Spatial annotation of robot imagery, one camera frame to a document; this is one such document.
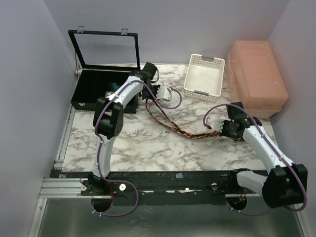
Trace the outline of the pink plastic storage box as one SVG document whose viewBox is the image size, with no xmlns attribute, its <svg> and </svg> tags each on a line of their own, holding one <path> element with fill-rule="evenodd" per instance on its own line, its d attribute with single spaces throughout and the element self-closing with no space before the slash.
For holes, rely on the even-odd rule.
<svg viewBox="0 0 316 237">
<path fill-rule="evenodd" d="M 232 102 L 259 119 L 281 111 L 288 93 L 268 41 L 237 40 L 226 69 Z"/>
</svg>

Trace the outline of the white plastic basket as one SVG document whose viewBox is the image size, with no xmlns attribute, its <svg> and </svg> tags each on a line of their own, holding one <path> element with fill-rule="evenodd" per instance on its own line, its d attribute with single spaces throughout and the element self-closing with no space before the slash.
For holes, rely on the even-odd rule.
<svg viewBox="0 0 316 237">
<path fill-rule="evenodd" d="M 184 81 L 184 96 L 214 103 L 222 91 L 225 60 L 192 54 Z"/>
</svg>

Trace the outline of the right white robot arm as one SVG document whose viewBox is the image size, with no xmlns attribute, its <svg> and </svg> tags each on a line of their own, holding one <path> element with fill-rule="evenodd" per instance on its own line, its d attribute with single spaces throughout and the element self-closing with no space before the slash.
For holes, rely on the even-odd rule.
<svg viewBox="0 0 316 237">
<path fill-rule="evenodd" d="M 267 135 L 260 121 L 244 110 L 241 102 L 226 104 L 226 108 L 229 118 L 221 122 L 220 135 L 247 142 L 268 173 L 262 176 L 240 169 L 227 181 L 228 190 L 237 194 L 248 188 L 260 194 L 270 208 L 304 210 L 307 206 L 307 168 L 289 159 Z"/>
</svg>

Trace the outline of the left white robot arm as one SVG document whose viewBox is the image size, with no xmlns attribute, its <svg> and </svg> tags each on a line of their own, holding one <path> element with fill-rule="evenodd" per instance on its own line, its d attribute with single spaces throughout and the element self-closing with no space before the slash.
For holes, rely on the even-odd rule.
<svg viewBox="0 0 316 237">
<path fill-rule="evenodd" d="M 152 98 L 156 97 L 158 86 L 153 89 L 152 79 L 157 71 L 154 64 L 147 62 L 142 70 L 131 72 L 126 82 L 112 95 L 97 100 L 93 126 L 100 141 L 88 183 L 99 195 L 109 191 L 109 182 L 105 178 L 110 174 L 114 141 L 123 127 L 124 109 L 140 93 L 148 92 Z"/>
</svg>

